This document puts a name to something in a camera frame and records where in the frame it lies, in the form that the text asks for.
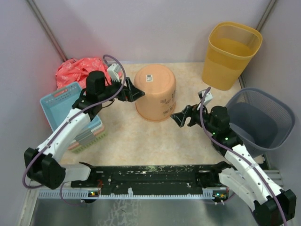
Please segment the peach capybara print bucket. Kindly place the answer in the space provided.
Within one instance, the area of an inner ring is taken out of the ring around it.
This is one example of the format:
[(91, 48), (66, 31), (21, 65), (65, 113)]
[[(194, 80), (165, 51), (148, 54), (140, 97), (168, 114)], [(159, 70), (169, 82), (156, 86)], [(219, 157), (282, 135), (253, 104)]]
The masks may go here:
[(145, 95), (135, 102), (137, 112), (152, 122), (164, 121), (175, 109), (176, 79), (166, 66), (151, 64), (141, 68), (134, 85)]

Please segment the grey slatted waste bin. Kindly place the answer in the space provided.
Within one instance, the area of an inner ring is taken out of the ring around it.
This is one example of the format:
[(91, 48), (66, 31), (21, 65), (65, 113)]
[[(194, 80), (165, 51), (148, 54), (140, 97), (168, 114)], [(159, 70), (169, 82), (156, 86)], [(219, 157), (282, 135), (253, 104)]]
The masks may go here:
[(290, 107), (260, 89), (241, 89), (226, 107), (231, 129), (253, 158), (278, 150), (295, 125)]

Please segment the yellow slatted waste bin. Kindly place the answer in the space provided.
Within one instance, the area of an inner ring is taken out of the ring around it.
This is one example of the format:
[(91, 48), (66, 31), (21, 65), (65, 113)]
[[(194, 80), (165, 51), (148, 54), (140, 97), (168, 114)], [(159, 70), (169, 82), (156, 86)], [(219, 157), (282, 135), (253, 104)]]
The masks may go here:
[(208, 37), (202, 81), (216, 89), (229, 90), (262, 41), (261, 33), (252, 27), (231, 21), (219, 23)]

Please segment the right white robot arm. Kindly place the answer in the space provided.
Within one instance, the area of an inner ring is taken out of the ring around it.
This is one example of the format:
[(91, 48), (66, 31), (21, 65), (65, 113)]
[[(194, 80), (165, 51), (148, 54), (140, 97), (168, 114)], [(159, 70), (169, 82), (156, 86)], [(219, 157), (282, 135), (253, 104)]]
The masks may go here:
[(227, 161), (215, 165), (210, 181), (225, 185), (243, 200), (260, 226), (286, 226), (295, 216), (297, 197), (284, 190), (258, 165), (240, 137), (230, 128), (227, 108), (215, 106), (210, 112), (202, 104), (188, 105), (171, 118), (179, 127), (199, 125), (214, 149)]

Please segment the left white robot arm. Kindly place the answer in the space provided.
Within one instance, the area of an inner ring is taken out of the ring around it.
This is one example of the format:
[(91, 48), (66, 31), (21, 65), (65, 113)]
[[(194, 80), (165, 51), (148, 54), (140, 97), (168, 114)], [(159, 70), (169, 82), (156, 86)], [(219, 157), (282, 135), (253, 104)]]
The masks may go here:
[(60, 165), (64, 152), (71, 141), (102, 110), (103, 103), (115, 98), (119, 101), (134, 102), (145, 95), (128, 77), (121, 81), (114, 76), (110, 85), (106, 85), (105, 82), (106, 77), (102, 71), (90, 72), (86, 79), (86, 88), (81, 91), (61, 125), (37, 148), (28, 148), (24, 152), (24, 187), (31, 188), (26, 184), (26, 178), (50, 189), (72, 181), (82, 181), (88, 187), (97, 183), (98, 175), (92, 172), (87, 164)]

